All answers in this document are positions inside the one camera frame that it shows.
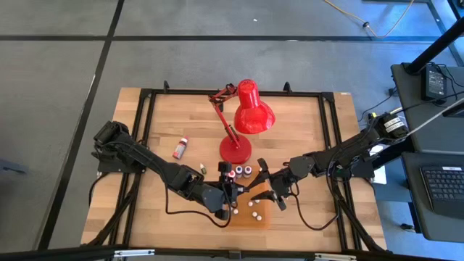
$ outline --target lamp arm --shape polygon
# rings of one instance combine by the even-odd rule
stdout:
[[[224,118],[223,112],[221,107],[224,105],[224,102],[228,101],[229,99],[232,99],[233,97],[237,96],[237,87],[235,87],[232,83],[229,83],[225,86],[224,89],[219,91],[217,94],[214,96],[209,96],[209,101],[211,102],[212,107],[215,109],[217,116],[219,116],[220,121],[224,125],[224,129],[231,138],[231,140],[235,143],[237,146],[237,149],[240,148],[240,143],[239,143],[239,136],[235,132],[235,130],[232,128],[232,125],[228,124],[227,121]]]

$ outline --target wooden table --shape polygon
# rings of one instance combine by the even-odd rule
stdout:
[[[117,101],[113,120],[125,123],[132,129],[140,88],[123,88]],[[281,168],[282,162],[305,152],[324,150],[318,100],[307,97],[261,97],[274,111],[275,125],[264,133],[247,135],[252,142],[252,156],[247,165],[257,165],[264,158],[271,172]],[[359,132],[352,97],[336,93],[336,109],[342,139]],[[239,99],[225,103],[224,115],[233,122]],[[145,119],[146,108],[142,114]],[[335,145],[330,113],[328,113],[332,145]],[[143,131],[141,121],[139,137]],[[224,127],[206,96],[156,96],[154,115],[149,134],[149,148],[170,162],[189,165],[199,170],[207,167],[205,179],[218,179],[219,144],[226,135]],[[171,155],[180,138],[189,137],[188,148],[181,160]],[[92,240],[103,228],[115,210],[121,181],[120,173],[111,173],[102,179],[94,190],[88,211],[82,243]],[[386,247],[373,189],[362,179],[352,179],[352,194],[358,218],[367,232],[381,247]],[[299,182],[302,213],[313,226],[321,226],[334,216],[334,201],[325,178],[312,176]],[[142,175],[130,245],[132,247],[160,247],[175,249],[241,249],[276,251],[339,252],[340,243],[336,223],[324,231],[311,231],[300,220],[293,198],[286,201],[287,209],[280,211],[272,204],[272,220],[267,230],[217,228],[200,215],[166,215],[165,192],[158,174],[147,170]],[[170,210],[206,209],[196,202],[188,202],[170,191]],[[347,241],[353,248],[349,221],[345,217]],[[118,242],[122,241],[125,218],[120,222]]]

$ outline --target metal pole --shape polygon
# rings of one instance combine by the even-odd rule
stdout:
[[[427,50],[415,58],[414,62],[406,67],[410,74],[418,73],[435,56],[445,50],[453,41],[464,33],[464,17],[459,19],[448,31],[444,32]]]

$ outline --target keyboard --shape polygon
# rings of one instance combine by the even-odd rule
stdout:
[[[464,219],[464,167],[422,167],[420,173],[432,210]]]

